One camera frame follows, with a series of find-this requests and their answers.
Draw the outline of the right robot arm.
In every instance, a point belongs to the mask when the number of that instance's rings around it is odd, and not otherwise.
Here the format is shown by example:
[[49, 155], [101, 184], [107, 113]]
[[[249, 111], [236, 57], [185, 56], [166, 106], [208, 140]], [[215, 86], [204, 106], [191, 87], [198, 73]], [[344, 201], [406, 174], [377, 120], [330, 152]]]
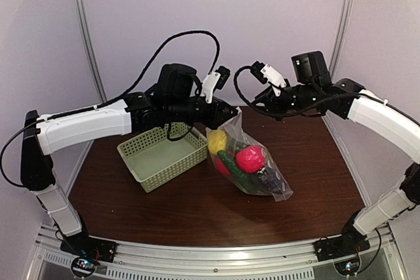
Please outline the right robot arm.
[[255, 62], [251, 66], [251, 74], [269, 85], [256, 96], [254, 106], [277, 120], [310, 110], [321, 116], [330, 111], [382, 136], [413, 161], [395, 188], [353, 215], [343, 228], [336, 247], [348, 255], [361, 245], [365, 235], [419, 205], [419, 122], [351, 79], [333, 82], [320, 51], [296, 55], [291, 60], [298, 81], [294, 87], [268, 64]]

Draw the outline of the purple toy eggplant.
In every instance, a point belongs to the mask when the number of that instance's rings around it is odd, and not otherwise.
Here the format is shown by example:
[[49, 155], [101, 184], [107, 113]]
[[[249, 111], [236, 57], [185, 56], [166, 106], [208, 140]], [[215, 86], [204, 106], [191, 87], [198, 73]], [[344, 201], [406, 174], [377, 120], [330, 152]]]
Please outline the purple toy eggplant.
[[272, 170], [264, 169], [257, 173], [257, 183], [266, 193], [283, 193], [285, 191], [285, 183], [278, 178], [277, 173]]

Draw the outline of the red toy apple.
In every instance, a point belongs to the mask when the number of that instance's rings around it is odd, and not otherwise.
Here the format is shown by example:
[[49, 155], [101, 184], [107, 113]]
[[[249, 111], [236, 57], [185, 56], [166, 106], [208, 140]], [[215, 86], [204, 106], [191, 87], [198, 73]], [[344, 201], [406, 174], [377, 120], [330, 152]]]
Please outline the red toy apple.
[[236, 154], [238, 166], [247, 173], [260, 171], [266, 163], [264, 149], [261, 146], [249, 146]]

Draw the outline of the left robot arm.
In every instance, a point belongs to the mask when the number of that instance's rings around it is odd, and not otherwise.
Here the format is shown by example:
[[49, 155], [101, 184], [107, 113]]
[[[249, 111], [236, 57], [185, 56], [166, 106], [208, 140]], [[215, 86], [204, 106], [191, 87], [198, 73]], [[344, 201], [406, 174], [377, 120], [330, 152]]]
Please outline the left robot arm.
[[223, 88], [230, 70], [221, 66], [203, 81], [196, 70], [182, 64], [166, 64], [159, 79], [146, 92], [132, 92], [109, 105], [97, 105], [69, 113], [27, 113], [23, 132], [20, 179], [46, 208], [69, 246], [80, 256], [90, 255], [94, 241], [87, 237], [53, 171], [51, 154], [99, 138], [146, 132], [172, 123], [201, 123], [216, 129], [237, 110], [213, 93]]

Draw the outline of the green toy cucumber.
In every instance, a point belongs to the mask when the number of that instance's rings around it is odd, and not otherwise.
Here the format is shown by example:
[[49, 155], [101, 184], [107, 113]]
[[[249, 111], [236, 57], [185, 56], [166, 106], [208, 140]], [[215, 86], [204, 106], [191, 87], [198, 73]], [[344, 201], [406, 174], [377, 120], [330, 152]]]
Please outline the green toy cucumber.
[[230, 155], [227, 151], [222, 150], [217, 153], [217, 156], [235, 181], [238, 183], [250, 181], [250, 175], [238, 166], [234, 156]]

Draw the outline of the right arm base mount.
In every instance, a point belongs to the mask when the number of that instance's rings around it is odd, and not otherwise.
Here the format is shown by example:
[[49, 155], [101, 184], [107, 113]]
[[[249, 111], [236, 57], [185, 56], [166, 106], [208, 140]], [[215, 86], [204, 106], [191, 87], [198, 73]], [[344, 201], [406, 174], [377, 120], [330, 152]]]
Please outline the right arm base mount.
[[335, 237], [322, 237], [313, 243], [319, 262], [334, 260], [370, 249], [366, 236], [345, 233]]

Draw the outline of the green toy bell pepper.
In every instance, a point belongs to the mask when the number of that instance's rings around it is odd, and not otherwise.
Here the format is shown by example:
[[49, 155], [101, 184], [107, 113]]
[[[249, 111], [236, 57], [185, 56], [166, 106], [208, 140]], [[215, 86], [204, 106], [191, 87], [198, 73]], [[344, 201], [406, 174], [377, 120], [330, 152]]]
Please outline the green toy bell pepper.
[[232, 144], [230, 151], [234, 154], [237, 154], [241, 152], [242, 150], [244, 150], [245, 148], [248, 148], [249, 146], [250, 144], [245, 144], [243, 142], [235, 142], [234, 144]]

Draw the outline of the red toy strawberry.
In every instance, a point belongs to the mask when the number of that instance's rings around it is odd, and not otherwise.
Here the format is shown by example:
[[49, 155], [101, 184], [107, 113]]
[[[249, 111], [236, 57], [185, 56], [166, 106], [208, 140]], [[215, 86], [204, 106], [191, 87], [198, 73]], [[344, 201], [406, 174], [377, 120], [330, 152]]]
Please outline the red toy strawberry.
[[230, 171], [226, 168], [220, 158], [216, 159], [216, 169], [224, 176], [230, 176]]

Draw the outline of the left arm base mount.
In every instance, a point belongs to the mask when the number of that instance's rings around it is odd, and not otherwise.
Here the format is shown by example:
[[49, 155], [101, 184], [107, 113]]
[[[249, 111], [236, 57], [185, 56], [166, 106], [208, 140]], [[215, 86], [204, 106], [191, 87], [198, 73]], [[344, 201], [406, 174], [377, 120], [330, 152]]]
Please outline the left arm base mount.
[[71, 237], [63, 236], [60, 250], [94, 260], [97, 262], [113, 262], [117, 243], [90, 237], [85, 233], [78, 233]]

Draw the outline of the yellow toy corn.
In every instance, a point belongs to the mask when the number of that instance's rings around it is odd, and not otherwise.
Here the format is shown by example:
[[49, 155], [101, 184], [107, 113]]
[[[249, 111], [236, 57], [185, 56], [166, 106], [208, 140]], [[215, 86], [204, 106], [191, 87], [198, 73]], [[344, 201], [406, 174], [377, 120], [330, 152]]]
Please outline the yellow toy corn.
[[219, 151], [225, 151], [228, 137], [223, 130], [212, 130], [207, 137], [207, 145], [210, 154], [216, 155]]

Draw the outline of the clear zip top bag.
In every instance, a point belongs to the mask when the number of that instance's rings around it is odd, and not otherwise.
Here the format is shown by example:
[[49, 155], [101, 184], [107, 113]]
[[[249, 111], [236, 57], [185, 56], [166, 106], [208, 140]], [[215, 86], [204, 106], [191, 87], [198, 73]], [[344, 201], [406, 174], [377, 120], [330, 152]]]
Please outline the clear zip top bag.
[[248, 195], [276, 202], [293, 195], [268, 149], [242, 128], [242, 110], [217, 129], [207, 127], [207, 148], [214, 168]]

